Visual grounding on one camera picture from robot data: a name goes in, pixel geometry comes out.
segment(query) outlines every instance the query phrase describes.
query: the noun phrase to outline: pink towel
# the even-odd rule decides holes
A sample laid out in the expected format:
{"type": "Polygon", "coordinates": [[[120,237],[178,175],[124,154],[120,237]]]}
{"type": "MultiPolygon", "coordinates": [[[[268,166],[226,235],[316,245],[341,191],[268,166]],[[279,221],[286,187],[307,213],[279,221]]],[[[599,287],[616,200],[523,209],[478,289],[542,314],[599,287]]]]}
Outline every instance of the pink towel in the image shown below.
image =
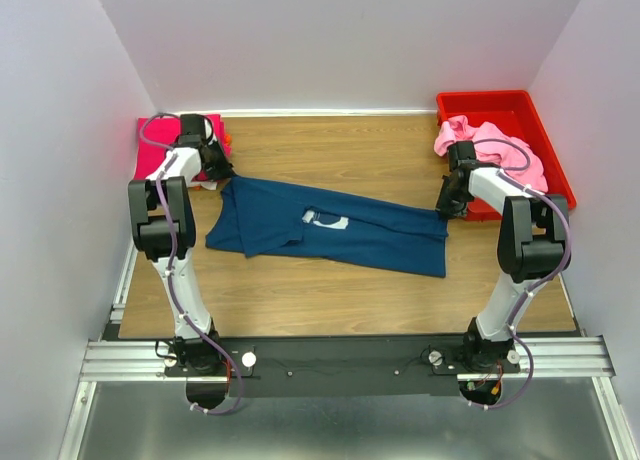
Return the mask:
{"type": "MultiPolygon", "coordinates": [[[[465,115],[451,117],[448,121],[442,122],[442,127],[440,127],[440,133],[438,134],[438,138],[436,138],[433,149],[438,155],[443,157],[447,154],[449,145],[454,142],[461,140],[476,142],[486,138],[507,140],[522,147],[527,154],[529,154],[531,165],[522,172],[508,170],[507,174],[523,185],[531,185],[532,188],[540,192],[547,192],[549,190],[547,179],[544,178],[542,162],[534,155],[529,145],[519,138],[506,136],[493,123],[484,122],[480,127],[476,128],[469,125],[469,120],[465,115]]],[[[477,145],[476,155],[481,162],[491,162],[501,167],[519,167],[526,163],[526,159],[523,158],[522,153],[515,148],[511,148],[509,145],[498,142],[485,142],[477,145]]]]}

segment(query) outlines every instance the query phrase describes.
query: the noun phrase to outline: white wall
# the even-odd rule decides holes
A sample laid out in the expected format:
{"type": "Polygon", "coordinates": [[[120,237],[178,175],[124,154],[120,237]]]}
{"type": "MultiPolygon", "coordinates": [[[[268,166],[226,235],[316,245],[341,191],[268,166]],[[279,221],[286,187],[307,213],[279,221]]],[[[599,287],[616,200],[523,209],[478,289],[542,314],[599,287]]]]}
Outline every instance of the white wall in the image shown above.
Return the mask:
{"type": "Polygon", "coordinates": [[[98,0],[0,0],[0,458],[57,458],[153,110],[98,0]]]}
{"type": "Polygon", "coordinates": [[[579,0],[101,0],[156,106],[433,108],[526,88],[579,0]]]}
{"type": "Polygon", "coordinates": [[[582,0],[530,91],[571,182],[576,316],[604,334],[640,438],[640,0],[582,0]]]}

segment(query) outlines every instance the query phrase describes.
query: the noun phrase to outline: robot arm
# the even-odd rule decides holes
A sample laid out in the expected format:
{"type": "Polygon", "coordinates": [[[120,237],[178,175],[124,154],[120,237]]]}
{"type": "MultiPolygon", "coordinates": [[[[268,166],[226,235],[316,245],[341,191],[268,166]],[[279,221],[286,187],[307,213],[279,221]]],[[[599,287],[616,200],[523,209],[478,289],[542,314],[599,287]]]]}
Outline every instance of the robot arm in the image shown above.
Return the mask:
{"type": "MultiPolygon", "coordinates": [[[[516,182],[505,179],[495,165],[478,162],[473,142],[451,145],[448,157],[451,174],[444,177],[436,205],[440,215],[463,217],[467,203],[476,198],[502,213],[497,249],[502,272],[489,303],[472,319],[464,337],[466,367],[484,369],[506,358],[513,347],[512,332],[544,287],[540,280],[553,272],[564,256],[566,232],[558,215],[536,198],[543,194],[526,193],[516,182]],[[533,226],[540,233],[534,234],[533,226]]],[[[568,218],[566,198],[547,195],[546,199],[568,218]]]]}
{"type": "Polygon", "coordinates": [[[174,350],[178,362],[181,366],[191,367],[199,374],[206,375],[215,371],[220,364],[220,357],[195,330],[197,328],[214,342],[219,340],[211,315],[202,302],[193,268],[196,227],[187,184],[200,172],[204,172],[210,180],[233,175],[232,165],[215,140],[208,119],[201,115],[182,115],[180,135],[173,145],[168,146],[160,167],[145,180],[131,181],[128,188],[134,244],[151,260],[170,299],[175,329],[174,350]],[[161,207],[159,189],[166,198],[176,233],[177,245],[173,257],[167,217],[164,212],[151,213],[161,207]],[[179,299],[182,312],[173,301],[174,298],[179,299]]]}

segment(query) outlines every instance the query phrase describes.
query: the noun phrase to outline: wood grain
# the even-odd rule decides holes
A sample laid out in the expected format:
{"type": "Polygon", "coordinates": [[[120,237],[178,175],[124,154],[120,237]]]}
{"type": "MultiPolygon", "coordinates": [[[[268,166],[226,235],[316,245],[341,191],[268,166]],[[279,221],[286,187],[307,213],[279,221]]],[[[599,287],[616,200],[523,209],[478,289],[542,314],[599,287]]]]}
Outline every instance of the wood grain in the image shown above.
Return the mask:
{"type": "MultiPolygon", "coordinates": [[[[447,172],[433,153],[433,116],[230,118],[233,163],[248,177],[327,188],[433,208],[447,172]]],[[[460,332],[486,304],[498,278],[498,222],[449,223],[447,278],[323,259],[209,250],[219,192],[192,191],[198,229],[195,269],[221,335],[337,335],[460,332]]],[[[558,281],[547,286],[522,330],[574,328],[558,281]]],[[[121,337],[173,335],[162,284],[143,255],[136,262],[121,337]]]]}

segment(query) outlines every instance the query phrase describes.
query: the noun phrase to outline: red bin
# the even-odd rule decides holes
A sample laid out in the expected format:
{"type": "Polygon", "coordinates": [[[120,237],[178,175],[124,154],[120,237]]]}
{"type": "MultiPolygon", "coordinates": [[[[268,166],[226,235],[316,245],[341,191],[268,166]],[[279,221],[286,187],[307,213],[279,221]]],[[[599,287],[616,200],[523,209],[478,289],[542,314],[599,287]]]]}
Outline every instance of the red bin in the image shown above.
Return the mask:
{"type": "MultiPolygon", "coordinates": [[[[576,198],[562,171],[549,137],[542,126],[531,97],[525,90],[491,92],[445,92],[438,94],[438,124],[456,115],[466,115],[469,125],[483,122],[495,124],[505,135],[518,137],[529,144],[544,167],[548,193],[560,193],[567,198],[569,209],[576,207],[576,198]]],[[[500,214],[482,200],[469,204],[466,219],[470,221],[499,220],[500,214]]]]}

